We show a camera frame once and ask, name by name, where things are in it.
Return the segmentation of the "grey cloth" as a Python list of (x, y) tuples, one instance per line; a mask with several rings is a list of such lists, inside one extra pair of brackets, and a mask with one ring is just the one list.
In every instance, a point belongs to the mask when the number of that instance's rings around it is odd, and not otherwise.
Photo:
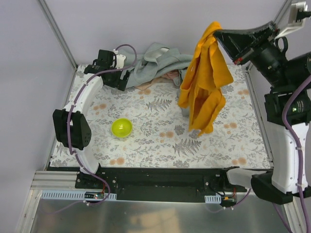
[(153, 43), (144, 54), (137, 55), (137, 61), (128, 69), (130, 75), (126, 89), (133, 89), (157, 78), (169, 78), (179, 88), (192, 60), (192, 55), (181, 54), (177, 48)]

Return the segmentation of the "orange cloth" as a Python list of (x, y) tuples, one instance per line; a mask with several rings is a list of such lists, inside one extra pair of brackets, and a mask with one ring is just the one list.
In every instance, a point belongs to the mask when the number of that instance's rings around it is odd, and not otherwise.
[(221, 88), (233, 82), (213, 35), (221, 29), (217, 21), (206, 28), (180, 85), (178, 105), (189, 109), (189, 130), (198, 130), (199, 136), (213, 132), (213, 122), (226, 103)]

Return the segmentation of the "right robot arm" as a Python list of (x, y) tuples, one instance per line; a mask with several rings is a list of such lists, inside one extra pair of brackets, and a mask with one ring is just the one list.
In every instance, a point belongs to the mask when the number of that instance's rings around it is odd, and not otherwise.
[(271, 86), (264, 106), (276, 144), (274, 168), (253, 173), (229, 168), (227, 180), (245, 186), (242, 178), (249, 176), (256, 196), (274, 204), (308, 198), (311, 188), (305, 177), (304, 146), (311, 122), (310, 53), (288, 60), (288, 40), (273, 22), (248, 30), (217, 29), (214, 36), (234, 64), (251, 62)]

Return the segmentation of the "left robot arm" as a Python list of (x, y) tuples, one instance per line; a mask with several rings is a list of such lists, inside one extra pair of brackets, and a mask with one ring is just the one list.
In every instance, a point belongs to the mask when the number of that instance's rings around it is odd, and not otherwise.
[(85, 68), (84, 79), (72, 99), (62, 110), (53, 112), (57, 141), (76, 156), (80, 171), (85, 174), (95, 174), (99, 168), (92, 152), (92, 131), (86, 115), (103, 86), (126, 89), (130, 75), (126, 60), (117, 50), (99, 50), (97, 59)]

